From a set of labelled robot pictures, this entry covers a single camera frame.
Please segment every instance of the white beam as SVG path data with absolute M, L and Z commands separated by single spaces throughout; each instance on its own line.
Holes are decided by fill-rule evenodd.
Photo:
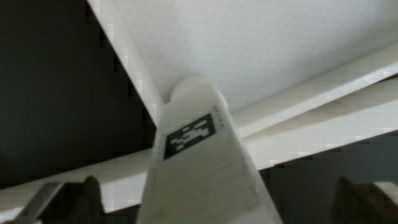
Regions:
M 398 81 L 356 92 L 246 138 L 258 169 L 398 130 Z M 107 211 L 141 203 L 150 150 L 0 191 L 0 222 L 13 219 L 41 186 L 54 181 L 102 183 Z

